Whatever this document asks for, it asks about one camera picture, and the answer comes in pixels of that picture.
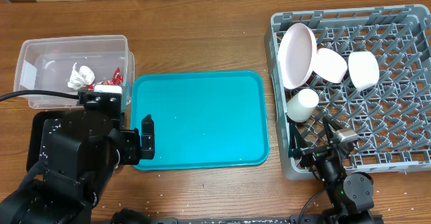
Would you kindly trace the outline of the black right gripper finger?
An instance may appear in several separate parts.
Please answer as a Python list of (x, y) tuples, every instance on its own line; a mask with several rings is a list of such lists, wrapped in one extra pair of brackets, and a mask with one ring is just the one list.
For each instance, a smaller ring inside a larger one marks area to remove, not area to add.
[(330, 119), (327, 116), (323, 117), (323, 126), (325, 135), (327, 137), (328, 143), (340, 143), (341, 140), (338, 137), (338, 134), (336, 131), (341, 130), (342, 127), (334, 122), (332, 119)]
[(303, 149), (308, 148), (308, 145), (294, 124), (289, 123), (290, 132), (290, 148), (288, 157), (300, 159), (303, 156)]

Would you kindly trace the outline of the red snack wrapper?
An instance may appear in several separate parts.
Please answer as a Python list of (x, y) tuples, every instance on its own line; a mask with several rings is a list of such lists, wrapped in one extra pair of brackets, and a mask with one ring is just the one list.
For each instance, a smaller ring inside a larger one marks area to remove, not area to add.
[(121, 85), (124, 82), (124, 77), (121, 75), (121, 70), (118, 67), (113, 73), (112, 79), (92, 83), (87, 86), (87, 90), (94, 91), (97, 85)]

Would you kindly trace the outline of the white paper cup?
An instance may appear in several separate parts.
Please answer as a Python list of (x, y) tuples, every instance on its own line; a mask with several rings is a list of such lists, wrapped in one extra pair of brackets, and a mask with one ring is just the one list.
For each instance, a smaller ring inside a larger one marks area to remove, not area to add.
[(294, 122), (306, 122), (319, 103), (318, 94), (312, 89), (302, 89), (287, 103), (287, 116)]

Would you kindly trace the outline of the white paper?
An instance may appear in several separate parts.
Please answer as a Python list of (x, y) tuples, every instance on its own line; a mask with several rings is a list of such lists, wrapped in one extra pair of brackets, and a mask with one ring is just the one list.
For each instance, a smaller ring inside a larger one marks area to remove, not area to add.
[(95, 74), (91, 68), (81, 66), (77, 70), (77, 63), (74, 63), (69, 81), (67, 82), (67, 87), (78, 90), (93, 84), (94, 80)]

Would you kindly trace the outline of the pink bowl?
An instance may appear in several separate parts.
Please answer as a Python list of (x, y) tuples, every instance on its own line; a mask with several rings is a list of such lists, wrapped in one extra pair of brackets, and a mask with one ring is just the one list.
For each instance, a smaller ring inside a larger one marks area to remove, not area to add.
[(341, 83), (347, 71), (347, 63), (334, 50), (320, 48), (317, 50), (313, 71), (326, 81)]

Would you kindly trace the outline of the white bowl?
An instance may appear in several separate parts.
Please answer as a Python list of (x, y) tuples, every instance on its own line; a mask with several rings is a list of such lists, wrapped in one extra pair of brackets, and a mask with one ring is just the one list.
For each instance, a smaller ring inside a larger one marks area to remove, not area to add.
[(350, 79), (358, 91), (377, 84), (380, 76), (375, 56), (368, 51), (352, 52), (348, 57)]

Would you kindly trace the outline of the white plate with food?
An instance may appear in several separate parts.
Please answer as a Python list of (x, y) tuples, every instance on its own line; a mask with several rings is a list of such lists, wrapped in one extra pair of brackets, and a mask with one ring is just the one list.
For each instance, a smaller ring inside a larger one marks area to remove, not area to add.
[(282, 83), (286, 89), (296, 89), (308, 80), (316, 54), (317, 44), (312, 30), (301, 23), (290, 26), (277, 53)]

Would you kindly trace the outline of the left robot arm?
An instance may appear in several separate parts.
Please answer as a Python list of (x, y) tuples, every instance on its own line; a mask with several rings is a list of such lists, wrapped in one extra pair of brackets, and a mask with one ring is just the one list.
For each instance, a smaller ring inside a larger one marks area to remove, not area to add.
[(27, 174), (1, 201), (1, 222), (91, 223), (92, 210), (115, 169), (154, 158), (151, 116), (142, 119), (141, 128), (125, 129), (123, 97), (116, 93), (24, 90), (1, 99), (24, 95), (69, 98), (83, 110), (35, 115)]

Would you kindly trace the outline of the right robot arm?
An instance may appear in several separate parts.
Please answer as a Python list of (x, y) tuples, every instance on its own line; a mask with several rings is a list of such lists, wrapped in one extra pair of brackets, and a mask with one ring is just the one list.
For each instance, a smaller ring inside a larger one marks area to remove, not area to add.
[(288, 157), (296, 159), (303, 168), (321, 181), (323, 189), (314, 194), (303, 206), (296, 222), (305, 223), (308, 206), (322, 193), (326, 193), (331, 208), (326, 209), (314, 223), (382, 223), (370, 210), (374, 207), (372, 177), (364, 172), (347, 173), (343, 161), (350, 156), (358, 134), (343, 128), (328, 117), (323, 118), (327, 144), (310, 147), (294, 124), (289, 125), (290, 148)]

